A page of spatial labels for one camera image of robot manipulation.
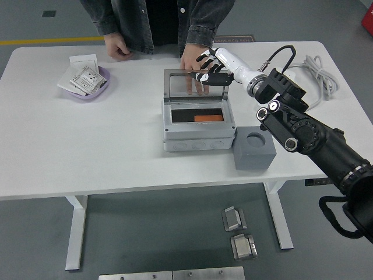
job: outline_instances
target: orange object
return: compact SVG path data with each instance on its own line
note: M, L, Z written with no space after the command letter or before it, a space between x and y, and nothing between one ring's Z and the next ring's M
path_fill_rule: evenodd
M195 115L194 116L195 122L200 121L223 121L222 115Z

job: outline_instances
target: human hand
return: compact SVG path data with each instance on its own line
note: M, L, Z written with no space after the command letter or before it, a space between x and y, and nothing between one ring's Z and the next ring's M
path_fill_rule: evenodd
M198 45L198 44L187 44L185 45L184 53L181 57L180 62L180 69L186 70L200 70L202 64L207 60L207 58L203 59L202 61L197 62L196 59L203 53L204 51L208 50L209 48L205 45ZM192 90L192 78L186 77L186 92L191 95ZM204 86L202 90L202 84L195 81L197 94L202 95L209 94L209 86Z
M105 35L104 40L107 54L110 57L113 57L119 61L125 61L133 56L133 52L129 51L124 42L123 36L118 32Z

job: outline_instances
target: gray block with hole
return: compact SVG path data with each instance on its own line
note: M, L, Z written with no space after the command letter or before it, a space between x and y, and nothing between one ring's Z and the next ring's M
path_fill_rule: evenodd
M268 169L276 156L273 138L259 127L237 127L233 155L237 170Z

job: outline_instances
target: purple bowl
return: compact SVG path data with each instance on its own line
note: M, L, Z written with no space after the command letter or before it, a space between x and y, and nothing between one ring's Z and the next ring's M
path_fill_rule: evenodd
M75 96L75 97L80 98L80 99L92 99L92 98L95 98L96 96L98 96L101 92L103 92L107 88L107 86L109 85L109 81L110 81L110 73L109 73L109 71L107 71L105 68L103 68L101 66L98 67L98 71L100 72L100 75L107 80L107 82L97 92L95 92L93 94L90 94L90 95L80 95L80 94L71 92L69 90L64 90L64 91L66 91L70 95Z

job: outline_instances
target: metal bracket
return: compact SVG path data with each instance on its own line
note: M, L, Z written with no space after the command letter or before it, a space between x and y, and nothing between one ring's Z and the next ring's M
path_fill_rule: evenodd
M254 239L252 235L239 234L231 237L231 244L234 259L236 261L245 258L257 258L258 253L256 252Z
M236 210L233 206L229 207L221 212L221 216L226 232L247 229L244 211L241 208Z

